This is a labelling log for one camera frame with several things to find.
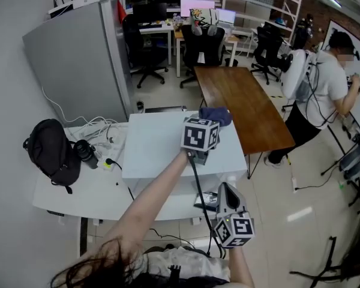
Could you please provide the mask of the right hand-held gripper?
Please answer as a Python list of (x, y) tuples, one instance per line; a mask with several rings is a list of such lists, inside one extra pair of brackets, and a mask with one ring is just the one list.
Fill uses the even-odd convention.
[(214, 232), (223, 248), (242, 247), (255, 237), (254, 223), (247, 212), (244, 196), (233, 185), (222, 182), (218, 188)]

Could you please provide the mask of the dark blue cloth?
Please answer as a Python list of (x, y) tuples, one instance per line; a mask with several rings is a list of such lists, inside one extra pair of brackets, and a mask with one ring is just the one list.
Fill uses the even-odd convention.
[(230, 125), (233, 120), (226, 107), (202, 107), (199, 109), (199, 118), (218, 122), (221, 127)]

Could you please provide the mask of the white microwave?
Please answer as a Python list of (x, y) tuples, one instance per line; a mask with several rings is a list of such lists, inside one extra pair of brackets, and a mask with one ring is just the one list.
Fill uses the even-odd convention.
[[(191, 116), (199, 118), (199, 114), (192, 111), (143, 113), (130, 116), (124, 149), (125, 170), (122, 173), (122, 178), (138, 194), (183, 149), (181, 148), (183, 123), (185, 118)], [(225, 127), (220, 126), (219, 139), (223, 128)], [(217, 177), (217, 169), (211, 169), (207, 170), (206, 176), (199, 178), (197, 174), (198, 165), (201, 164), (195, 163), (194, 166), (188, 164), (181, 174), (176, 185), (183, 183), (186, 186), (181, 190), (182, 194), (197, 193), (198, 189), (202, 190), (201, 181), (205, 181), (207, 185), (212, 185), (213, 178)]]

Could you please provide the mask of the person's left forearm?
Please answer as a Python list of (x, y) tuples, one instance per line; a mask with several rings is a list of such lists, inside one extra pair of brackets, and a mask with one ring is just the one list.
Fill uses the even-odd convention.
[(122, 217), (108, 231), (103, 243), (79, 261), (85, 272), (113, 260), (134, 258), (139, 245), (187, 166), (187, 153), (181, 150), (172, 162), (133, 200)]

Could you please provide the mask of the person's white shirt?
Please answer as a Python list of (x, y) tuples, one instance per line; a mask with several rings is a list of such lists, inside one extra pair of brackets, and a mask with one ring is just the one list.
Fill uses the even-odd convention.
[(230, 280), (228, 261), (209, 257), (202, 251), (182, 246), (149, 248), (134, 261), (133, 278), (145, 274), (168, 278), (171, 266), (180, 267), (181, 279), (214, 277), (224, 281)]

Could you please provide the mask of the person's dark trousers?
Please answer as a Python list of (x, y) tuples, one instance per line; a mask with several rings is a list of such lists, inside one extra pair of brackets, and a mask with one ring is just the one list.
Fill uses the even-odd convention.
[[(161, 246), (153, 246), (147, 250), (145, 250), (145, 254), (148, 254), (148, 253), (153, 253), (153, 252), (165, 252), (166, 250), (171, 250), (171, 249), (174, 249), (176, 248), (173, 244), (166, 244), (165, 247), (161, 247)], [(200, 250), (200, 249), (196, 249), (196, 248), (193, 248), (193, 247), (189, 247), (189, 246), (184, 246), (184, 249), (186, 249), (187, 251), (192, 251), (192, 252), (195, 252), (195, 253), (199, 253), (199, 254), (202, 254), (206, 257), (210, 257), (210, 255), (208, 255), (206, 252), (204, 252), (203, 250)]]

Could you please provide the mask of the wood-topped white office desk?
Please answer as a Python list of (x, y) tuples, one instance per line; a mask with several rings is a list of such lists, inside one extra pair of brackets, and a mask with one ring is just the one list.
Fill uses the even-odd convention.
[[(184, 41), (183, 35), (181, 31), (175, 31), (173, 36), (173, 42), (174, 42), (174, 48), (173, 48), (173, 54), (175, 55), (175, 61), (176, 61), (176, 76), (180, 77), (181, 74), (181, 43)], [(229, 59), (229, 66), (232, 67), (234, 60), (235, 60), (235, 54), (236, 49), (238, 45), (239, 39), (231, 35), (229, 37), (226, 37), (225, 42), (227, 44), (232, 45), (232, 50), (230, 52), (230, 59)]]

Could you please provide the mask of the black thermos bottle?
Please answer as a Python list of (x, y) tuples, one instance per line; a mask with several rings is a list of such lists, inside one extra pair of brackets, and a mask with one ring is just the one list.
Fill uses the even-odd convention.
[(95, 155), (95, 148), (86, 140), (78, 140), (73, 147), (74, 152), (89, 168), (98, 167), (98, 158)]

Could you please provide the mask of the black tripod stand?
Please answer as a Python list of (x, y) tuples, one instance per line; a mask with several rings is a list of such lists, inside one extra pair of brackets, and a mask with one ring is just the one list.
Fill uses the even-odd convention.
[(297, 275), (297, 276), (311, 280), (310, 288), (315, 288), (319, 282), (340, 281), (341, 280), (341, 275), (340, 275), (341, 267), (340, 266), (332, 266), (332, 258), (334, 255), (337, 237), (330, 236), (329, 241), (331, 243), (330, 249), (329, 249), (329, 254), (328, 254), (328, 258), (325, 263), (325, 267), (322, 271), (320, 271), (317, 275), (309, 275), (309, 274), (305, 274), (305, 273), (299, 272), (299, 271), (290, 271), (289, 274)]

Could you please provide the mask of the patterned plush cushion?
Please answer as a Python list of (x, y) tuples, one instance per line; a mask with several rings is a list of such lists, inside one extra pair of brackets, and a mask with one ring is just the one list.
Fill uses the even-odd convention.
[(214, 36), (217, 33), (219, 12), (214, 8), (191, 8), (191, 31), (196, 36), (206, 33)]

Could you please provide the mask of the large lit monitor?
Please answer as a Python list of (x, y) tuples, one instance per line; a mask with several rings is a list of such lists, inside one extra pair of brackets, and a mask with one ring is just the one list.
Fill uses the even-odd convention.
[(180, 14), (181, 17), (189, 17), (193, 9), (207, 9), (215, 8), (215, 1), (213, 0), (181, 0)]

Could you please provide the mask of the blue denim fabric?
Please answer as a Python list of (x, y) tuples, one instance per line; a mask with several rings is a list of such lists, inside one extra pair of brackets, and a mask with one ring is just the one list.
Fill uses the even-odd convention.
[(345, 180), (352, 179), (360, 172), (360, 145), (340, 161), (339, 169)]

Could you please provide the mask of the dark computer monitor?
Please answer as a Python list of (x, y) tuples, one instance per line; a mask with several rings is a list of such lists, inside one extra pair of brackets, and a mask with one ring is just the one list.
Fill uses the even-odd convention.
[(139, 24), (165, 21), (167, 19), (167, 4), (151, 2), (134, 5), (133, 15)]

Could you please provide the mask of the grey partition panel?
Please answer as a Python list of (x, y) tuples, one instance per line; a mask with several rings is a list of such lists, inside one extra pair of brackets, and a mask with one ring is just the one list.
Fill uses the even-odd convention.
[(70, 10), (23, 36), (26, 57), (44, 96), (65, 125), (136, 112), (117, 0)]

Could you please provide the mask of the red flag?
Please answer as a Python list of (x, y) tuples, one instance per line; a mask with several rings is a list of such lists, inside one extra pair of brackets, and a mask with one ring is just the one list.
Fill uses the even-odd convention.
[(123, 23), (124, 19), (126, 18), (127, 14), (126, 11), (122, 5), (122, 3), (120, 2), (120, 0), (117, 0), (117, 9), (118, 9), (118, 19), (120, 24)]

